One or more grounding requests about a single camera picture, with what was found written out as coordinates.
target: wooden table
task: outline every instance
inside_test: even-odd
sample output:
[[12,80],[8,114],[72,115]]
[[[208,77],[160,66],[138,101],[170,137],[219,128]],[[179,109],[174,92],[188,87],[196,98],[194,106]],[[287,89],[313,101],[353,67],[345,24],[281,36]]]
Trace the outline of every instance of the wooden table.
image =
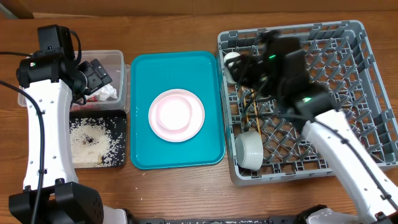
[[[58,24],[78,33],[83,50],[118,49],[123,52],[124,61],[131,63],[145,53],[215,52],[221,31],[348,19],[363,22],[390,102],[398,114],[398,13],[395,11],[2,20],[0,51],[34,52],[39,49],[36,29]],[[18,84],[15,74],[20,59],[0,56],[2,80]],[[8,196],[22,192],[28,155],[27,112],[18,106],[13,91],[2,87],[0,96],[0,222],[17,223],[9,213]],[[229,178],[226,157],[215,166],[143,171],[128,159],[122,169],[76,172],[80,183],[95,186],[104,204],[128,208],[138,218],[295,215],[319,203],[338,212],[355,213],[352,201],[335,177],[237,187]],[[398,184],[398,169],[387,174]]]

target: green led light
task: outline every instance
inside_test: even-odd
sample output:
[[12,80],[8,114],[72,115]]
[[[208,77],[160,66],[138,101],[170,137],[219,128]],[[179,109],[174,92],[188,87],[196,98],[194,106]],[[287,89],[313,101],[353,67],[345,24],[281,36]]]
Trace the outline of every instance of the green led light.
[[311,99],[312,99],[311,97],[306,97],[303,99],[303,102],[306,103],[306,102],[310,101]]

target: dish rack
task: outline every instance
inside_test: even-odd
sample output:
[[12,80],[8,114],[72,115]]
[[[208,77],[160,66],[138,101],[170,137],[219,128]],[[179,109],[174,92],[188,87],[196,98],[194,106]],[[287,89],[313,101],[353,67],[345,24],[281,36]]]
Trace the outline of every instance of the dish rack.
[[[397,121],[366,35],[359,21],[232,30],[218,35],[218,69],[231,180],[236,185],[286,182],[334,175],[328,162],[291,123],[276,116],[276,100],[252,101],[251,90],[226,82],[224,56],[232,51],[259,55],[259,34],[278,29],[298,37],[307,51],[310,79],[328,88],[346,113],[359,140],[382,170],[397,165]],[[251,103],[247,111],[246,104]],[[240,168],[234,140],[244,131],[261,134],[264,159],[259,171]]]

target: small white cup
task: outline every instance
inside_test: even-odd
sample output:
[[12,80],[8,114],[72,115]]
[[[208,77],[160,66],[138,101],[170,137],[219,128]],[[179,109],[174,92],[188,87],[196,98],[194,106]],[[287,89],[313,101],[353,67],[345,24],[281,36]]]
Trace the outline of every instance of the small white cup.
[[235,139],[236,160],[245,169],[259,170],[262,165],[263,148],[261,136],[256,131],[241,133]]
[[[225,63],[227,60],[232,59],[232,58],[236,58],[236,57],[238,57],[238,56],[240,56],[239,53],[237,53],[237,52],[230,52],[230,53],[228,53],[228,54],[226,54],[226,55],[224,56],[224,63]],[[234,79],[232,78],[232,75],[230,74],[230,72],[229,72],[229,70],[228,70],[228,67],[231,67],[232,65],[233,65],[233,62],[229,63],[229,65],[225,65],[225,78],[226,78],[226,82],[232,83],[232,84],[236,84],[236,81],[234,81]]]

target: plastic tray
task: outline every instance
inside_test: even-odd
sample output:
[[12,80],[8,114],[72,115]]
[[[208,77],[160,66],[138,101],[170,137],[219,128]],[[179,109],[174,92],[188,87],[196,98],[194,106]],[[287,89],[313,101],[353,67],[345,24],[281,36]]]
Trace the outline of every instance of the plastic tray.
[[[123,53],[120,50],[84,50],[81,61],[92,61],[97,58],[112,78],[111,85],[117,89],[118,98],[109,98],[107,101],[87,102],[86,105],[72,105],[71,111],[78,110],[130,110],[130,82],[129,65],[124,64]],[[25,98],[18,94],[19,106],[26,107]]]
[[[131,65],[131,161],[140,169],[216,164],[225,154],[220,83],[216,60],[209,52],[141,55]],[[193,138],[168,142],[151,130],[149,107],[170,89],[195,94],[205,108],[205,122]]]
[[[346,112],[352,130],[383,170],[397,165],[397,121],[369,44],[359,21],[324,22],[297,26],[232,30],[218,36],[218,68],[227,136],[229,173],[237,185],[285,182],[334,175],[325,159],[293,126],[278,119],[277,103],[261,98],[252,104],[248,90],[227,84],[223,57],[231,51],[261,54],[259,33],[278,29],[282,37],[299,37],[307,51],[308,71],[314,82],[325,85]],[[256,119],[255,113],[265,116]],[[261,129],[264,160],[259,171],[242,169],[236,162],[235,137],[248,129]]]
[[[102,126],[107,130],[106,135],[111,139],[111,149],[101,159],[101,164],[95,162],[74,162],[75,169],[97,168],[97,167],[121,167],[126,163],[126,133],[127,133],[127,114],[123,110],[112,111],[77,111],[69,115],[69,130],[72,132],[79,127],[82,122],[90,126]],[[83,134],[81,140],[87,140],[87,135]]]

